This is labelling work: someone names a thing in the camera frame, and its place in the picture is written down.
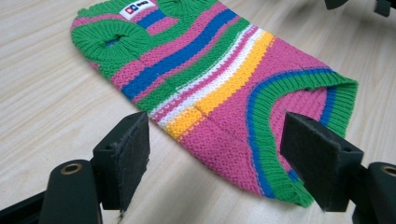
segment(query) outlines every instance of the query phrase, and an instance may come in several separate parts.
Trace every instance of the knitted sweater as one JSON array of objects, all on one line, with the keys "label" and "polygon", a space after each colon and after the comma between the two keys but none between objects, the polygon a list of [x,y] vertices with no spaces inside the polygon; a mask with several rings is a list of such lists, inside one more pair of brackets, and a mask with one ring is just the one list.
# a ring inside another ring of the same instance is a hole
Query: knitted sweater
[{"label": "knitted sweater", "polygon": [[82,9],[71,33],[92,67],[209,169],[261,196],[312,203],[279,154],[285,113],[344,135],[356,81],[216,0],[107,1]]}]

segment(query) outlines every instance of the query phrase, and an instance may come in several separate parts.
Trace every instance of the white tag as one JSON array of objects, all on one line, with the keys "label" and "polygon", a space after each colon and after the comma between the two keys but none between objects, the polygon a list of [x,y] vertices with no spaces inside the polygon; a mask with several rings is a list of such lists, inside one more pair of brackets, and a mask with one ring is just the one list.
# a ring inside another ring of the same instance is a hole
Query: white tag
[{"label": "white tag", "polygon": [[155,4],[149,0],[139,0],[139,1],[135,1],[135,2],[131,3],[130,5],[128,5],[127,7],[123,8],[122,11],[120,12],[120,14],[125,19],[130,20],[135,15],[137,15],[139,12],[141,12],[149,7],[155,7]]}]

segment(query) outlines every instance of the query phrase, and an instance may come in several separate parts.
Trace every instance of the bolt hole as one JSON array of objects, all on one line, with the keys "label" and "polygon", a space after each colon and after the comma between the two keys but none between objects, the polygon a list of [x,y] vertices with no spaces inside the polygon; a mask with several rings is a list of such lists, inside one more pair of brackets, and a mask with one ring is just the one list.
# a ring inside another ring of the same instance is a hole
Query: bolt hole
[{"label": "bolt hole", "polygon": [[80,163],[68,164],[64,168],[62,168],[61,173],[63,175],[71,175],[81,170],[81,168],[82,165]]},{"label": "bolt hole", "polygon": [[391,166],[382,166],[382,171],[384,171],[388,175],[396,176],[396,169]]},{"label": "bolt hole", "polygon": [[343,148],[343,151],[345,151],[345,152],[351,152],[352,149],[350,149],[349,147],[344,147],[344,148]]}]

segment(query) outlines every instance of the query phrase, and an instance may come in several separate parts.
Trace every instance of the wooden table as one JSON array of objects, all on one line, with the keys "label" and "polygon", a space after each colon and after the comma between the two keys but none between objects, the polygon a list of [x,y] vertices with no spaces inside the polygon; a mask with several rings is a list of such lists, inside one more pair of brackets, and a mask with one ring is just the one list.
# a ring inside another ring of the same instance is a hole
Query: wooden table
[{"label": "wooden table", "polygon": [[[50,171],[92,149],[137,111],[90,68],[70,40],[77,11],[100,2],[0,2],[0,210],[45,190]],[[346,139],[363,164],[396,162],[396,11],[375,0],[326,10],[322,0],[221,0],[239,15],[319,58],[360,87]],[[206,169],[150,123],[148,170],[122,223],[351,223],[346,213],[259,198]],[[119,212],[105,211],[105,223]]]}]

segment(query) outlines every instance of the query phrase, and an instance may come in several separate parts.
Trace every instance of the blue stripe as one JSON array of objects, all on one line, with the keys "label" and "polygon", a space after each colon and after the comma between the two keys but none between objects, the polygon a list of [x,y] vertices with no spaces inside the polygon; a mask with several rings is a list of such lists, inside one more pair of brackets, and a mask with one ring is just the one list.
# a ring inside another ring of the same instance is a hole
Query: blue stripe
[{"label": "blue stripe", "polygon": [[122,88],[122,92],[132,100],[141,91],[145,90],[155,79],[171,69],[178,67],[204,48],[224,23],[232,20],[235,13],[227,9],[217,15],[206,28],[185,48],[162,59],[160,62],[145,68],[139,76],[131,80]]},{"label": "blue stripe", "polygon": [[[252,149],[252,155],[253,155],[253,163],[257,171],[258,179],[260,182],[260,186],[262,187],[263,194],[267,196],[268,198],[275,198],[275,194],[273,189],[271,188],[270,184],[268,183],[268,180],[265,177],[265,172],[262,169],[262,163],[260,162],[260,148],[256,144],[256,132],[255,132],[255,126],[253,122],[253,112],[254,112],[254,105],[256,104],[257,97],[258,95],[262,92],[263,89],[269,87],[272,85],[274,82],[279,81],[280,79],[287,79],[290,77],[300,77],[300,76],[313,76],[313,75],[320,75],[320,74],[329,74],[333,73],[333,70],[331,69],[311,69],[311,70],[302,70],[302,71],[291,71],[291,72],[286,72],[286,73],[280,73],[276,74],[266,80],[264,82],[260,83],[250,94],[248,98],[248,103],[247,103],[247,130],[248,130],[248,143]],[[291,181],[295,182],[297,181],[297,174],[291,170],[288,173],[289,178]]]},{"label": "blue stripe", "polygon": [[323,113],[320,116],[319,122],[325,126],[329,124],[330,116],[332,115],[332,109],[334,108],[335,95],[337,90],[335,87],[327,88],[326,104],[323,108]]},{"label": "blue stripe", "polygon": [[165,14],[163,14],[163,12],[157,9],[151,12],[150,14],[148,14],[142,20],[140,20],[137,24],[147,29],[150,25],[154,24],[157,21],[162,20],[163,18],[165,18]]}]

